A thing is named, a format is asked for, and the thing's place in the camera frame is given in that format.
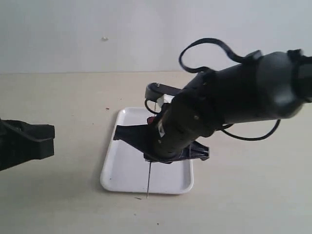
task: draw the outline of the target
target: plastic tray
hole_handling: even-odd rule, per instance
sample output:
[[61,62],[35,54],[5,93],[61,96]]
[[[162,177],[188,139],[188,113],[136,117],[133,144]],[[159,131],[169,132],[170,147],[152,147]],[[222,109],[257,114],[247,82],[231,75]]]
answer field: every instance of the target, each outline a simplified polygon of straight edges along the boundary
[[[149,162],[143,153],[121,140],[113,140],[117,125],[146,124],[153,116],[145,108],[128,107],[118,114],[111,142],[101,173],[101,184],[109,191],[145,193],[149,172]],[[183,194],[194,184],[191,160],[163,164],[152,163],[150,193]]]

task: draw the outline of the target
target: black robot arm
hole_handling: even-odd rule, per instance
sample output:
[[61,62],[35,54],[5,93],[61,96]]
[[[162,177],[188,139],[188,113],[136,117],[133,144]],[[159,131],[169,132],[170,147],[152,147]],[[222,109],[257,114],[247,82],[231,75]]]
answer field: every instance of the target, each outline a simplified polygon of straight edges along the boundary
[[[202,43],[220,46],[239,64],[221,71],[185,66],[182,62],[185,51]],[[188,46],[179,63],[187,72],[198,74],[182,90],[149,84],[146,101],[156,102],[167,94],[174,96],[172,102],[162,105],[151,124],[118,126],[115,132],[115,140],[121,139],[139,149],[149,161],[206,160],[209,148],[195,140],[209,137],[215,131],[242,140],[266,139],[281,119],[293,117],[304,103],[312,101],[312,58],[302,55],[301,50],[268,55],[255,51],[240,57],[222,41],[206,38]],[[225,130],[236,123],[274,119],[274,128],[262,137],[239,137]]]

